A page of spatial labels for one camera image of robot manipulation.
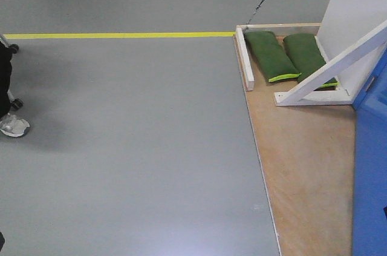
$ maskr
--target white sneaker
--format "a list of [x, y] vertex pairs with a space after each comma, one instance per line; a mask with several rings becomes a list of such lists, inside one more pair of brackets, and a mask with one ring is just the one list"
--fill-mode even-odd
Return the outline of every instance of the white sneaker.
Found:
[[0, 131], [9, 137], [22, 137], [30, 130], [30, 124], [17, 115], [6, 114], [0, 119]]

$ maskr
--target yellow floor line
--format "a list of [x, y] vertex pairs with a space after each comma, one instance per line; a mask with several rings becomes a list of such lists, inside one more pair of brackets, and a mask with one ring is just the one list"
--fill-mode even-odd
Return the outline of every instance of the yellow floor line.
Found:
[[155, 32], [155, 33], [29, 33], [5, 34], [7, 39], [76, 39], [76, 38], [199, 38], [231, 37], [235, 32]]

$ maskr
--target white partition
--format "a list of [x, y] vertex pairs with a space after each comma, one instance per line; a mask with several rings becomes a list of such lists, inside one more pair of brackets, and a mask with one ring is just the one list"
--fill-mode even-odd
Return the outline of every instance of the white partition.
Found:
[[[329, 60], [386, 20], [385, 1], [330, 1], [317, 34]], [[338, 75], [340, 83], [352, 98], [357, 96], [384, 49], [385, 45], [380, 46]]]

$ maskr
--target black pants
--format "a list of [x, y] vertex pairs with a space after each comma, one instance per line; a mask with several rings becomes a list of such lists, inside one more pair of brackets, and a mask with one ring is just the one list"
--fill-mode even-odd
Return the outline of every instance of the black pants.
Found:
[[12, 52], [0, 42], [0, 118], [10, 111], [11, 103], [7, 91], [12, 73]]
[[1, 251], [2, 245], [4, 245], [4, 243], [5, 243], [4, 236], [3, 236], [2, 233], [0, 232], [0, 251]]

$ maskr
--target black wheel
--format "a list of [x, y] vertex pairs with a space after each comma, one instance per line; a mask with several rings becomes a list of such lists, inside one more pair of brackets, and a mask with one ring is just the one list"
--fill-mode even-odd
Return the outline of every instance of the black wheel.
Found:
[[11, 44], [9, 46], [9, 49], [12, 51], [13, 54], [16, 54], [19, 51], [19, 45], [18, 44]]
[[21, 107], [23, 107], [23, 101], [20, 100], [20, 99], [15, 99], [12, 103], [11, 103], [11, 108], [13, 111], [17, 111], [18, 109], [20, 109]]

